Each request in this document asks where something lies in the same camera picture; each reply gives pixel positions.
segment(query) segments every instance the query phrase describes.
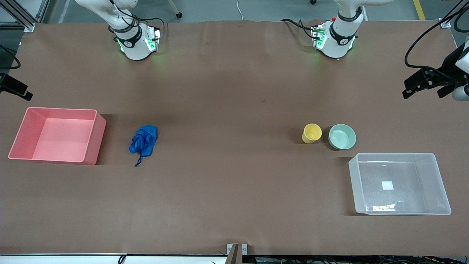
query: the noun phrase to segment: pink container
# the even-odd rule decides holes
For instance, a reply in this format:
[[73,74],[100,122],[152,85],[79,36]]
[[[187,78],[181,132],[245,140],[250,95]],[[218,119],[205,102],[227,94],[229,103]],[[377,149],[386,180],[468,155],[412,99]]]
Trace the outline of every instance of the pink container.
[[8,158],[95,165],[105,126],[96,110],[30,107]]

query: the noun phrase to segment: clear plastic bin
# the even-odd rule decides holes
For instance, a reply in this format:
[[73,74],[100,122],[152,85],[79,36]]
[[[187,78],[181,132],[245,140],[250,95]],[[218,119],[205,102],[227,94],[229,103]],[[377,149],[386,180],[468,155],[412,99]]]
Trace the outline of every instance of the clear plastic bin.
[[359,153],[348,167],[358,213],[451,214],[432,153]]

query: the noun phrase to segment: blue towel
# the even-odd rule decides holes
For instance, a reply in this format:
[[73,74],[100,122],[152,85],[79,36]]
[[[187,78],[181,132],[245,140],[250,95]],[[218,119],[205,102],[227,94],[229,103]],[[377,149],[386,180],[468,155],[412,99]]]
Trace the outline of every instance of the blue towel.
[[133,153],[140,153],[140,158],[138,159],[137,167],[141,162],[143,157],[148,157],[153,151],[155,146],[158,128],[154,125],[144,125],[137,130],[135,136],[132,138],[132,144],[129,147],[129,151]]

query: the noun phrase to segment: mint green bowl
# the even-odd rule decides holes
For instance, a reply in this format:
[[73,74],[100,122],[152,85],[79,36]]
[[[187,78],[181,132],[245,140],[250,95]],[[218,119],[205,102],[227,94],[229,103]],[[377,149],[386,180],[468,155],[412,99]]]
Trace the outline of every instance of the mint green bowl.
[[329,143],[336,149],[349,149],[356,143],[356,134],[346,124],[337,124],[329,132]]

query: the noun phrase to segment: metal frame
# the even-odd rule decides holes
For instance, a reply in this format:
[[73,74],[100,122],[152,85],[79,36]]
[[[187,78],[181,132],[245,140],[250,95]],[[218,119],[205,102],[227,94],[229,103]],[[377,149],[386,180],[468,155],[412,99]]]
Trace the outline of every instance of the metal frame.
[[24,27],[24,32],[33,32],[35,23],[41,22],[50,0],[43,0],[38,13],[34,17],[16,0],[0,0],[2,6],[17,22],[0,22],[0,26],[7,29]]

